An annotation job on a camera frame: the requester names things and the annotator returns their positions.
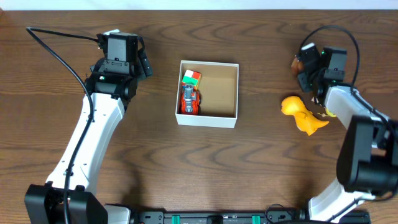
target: rubik's cube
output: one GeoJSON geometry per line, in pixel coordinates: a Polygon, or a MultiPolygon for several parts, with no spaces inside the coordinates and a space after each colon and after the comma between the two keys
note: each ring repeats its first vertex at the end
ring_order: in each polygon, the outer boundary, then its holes
{"type": "Polygon", "coordinates": [[[185,75],[182,78],[181,84],[184,86],[186,84],[193,85],[193,88],[197,91],[199,87],[201,74],[199,72],[194,72],[191,70],[185,71],[185,75]]]}

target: yellow plush toy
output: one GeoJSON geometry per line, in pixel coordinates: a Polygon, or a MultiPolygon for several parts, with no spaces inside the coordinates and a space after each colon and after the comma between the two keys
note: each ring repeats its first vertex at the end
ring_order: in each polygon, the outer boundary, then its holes
{"type": "Polygon", "coordinates": [[[318,128],[322,128],[329,121],[320,121],[307,110],[303,101],[297,96],[287,97],[282,101],[282,113],[285,115],[293,115],[296,125],[300,131],[306,132],[309,136],[318,128]]]}

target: green clip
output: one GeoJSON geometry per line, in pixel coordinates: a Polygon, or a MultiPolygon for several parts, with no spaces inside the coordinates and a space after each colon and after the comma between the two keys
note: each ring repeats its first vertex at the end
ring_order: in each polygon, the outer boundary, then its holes
{"type": "Polygon", "coordinates": [[[172,224],[180,224],[180,216],[179,215],[172,216],[172,224]]]}
{"type": "Polygon", "coordinates": [[[253,216],[251,217],[251,219],[252,219],[252,221],[253,221],[253,224],[261,224],[261,219],[260,219],[260,216],[259,216],[259,215],[253,215],[253,216]]]}

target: wood grain surface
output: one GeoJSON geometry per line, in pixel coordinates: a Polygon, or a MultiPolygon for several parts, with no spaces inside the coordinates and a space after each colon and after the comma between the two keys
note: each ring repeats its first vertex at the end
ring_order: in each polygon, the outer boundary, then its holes
{"type": "MultiPolygon", "coordinates": [[[[101,203],[169,211],[302,207],[334,178],[345,136],[337,119],[308,137],[280,102],[300,95],[290,72],[299,44],[325,24],[357,38],[356,83],[377,109],[398,118],[397,11],[26,11],[0,20],[0,222],[28,223],[24,195],[44,184],[61,158],[81,110],[73,76],[25,31],[26,26],[88,35],[112,29],[142,35],[154,76],[140,82],[101,168],[101,203]],[[179,126],[174,109],[181,60],[238,63],[234,129],[179,126]]],[[[90,41],[39,34],[81,77],[102,51],[90,41]]],[[[321,48],[348,49],[344,34],[322,31],[321,48]]],[[[373,223],[397,223],[398,200],[367,203],[373,223]]]]}

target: white box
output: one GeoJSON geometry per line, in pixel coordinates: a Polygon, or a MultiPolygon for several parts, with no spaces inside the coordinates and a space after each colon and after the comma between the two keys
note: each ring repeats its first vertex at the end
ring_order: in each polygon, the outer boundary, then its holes
{"type": "Polygon", "coordinates": [[[238,118],[239,65],[232,63],[181,61],[175,117],[180,125],[234,128],[238,118]],[[186,70],[201,73],[200,114],[180,113],[181,80],[186,70]]]}

